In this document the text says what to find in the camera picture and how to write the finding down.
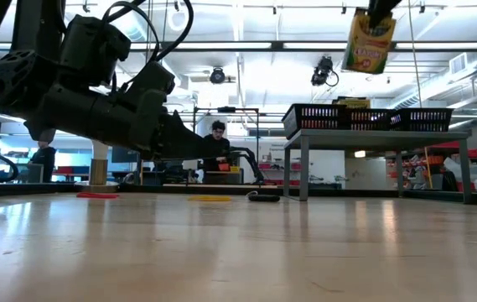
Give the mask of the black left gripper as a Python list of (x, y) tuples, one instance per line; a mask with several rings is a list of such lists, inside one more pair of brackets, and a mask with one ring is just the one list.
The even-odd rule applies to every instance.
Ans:
[(189, 130), (177, 112), (161, 114), (165, 98), (155, 89), (106, 96), (55, 84), (32, 118), (32, 139), (49, 143), (61, 130), (137, 151), (153, 146), (156, 159), (209, 158), (208, 142)]

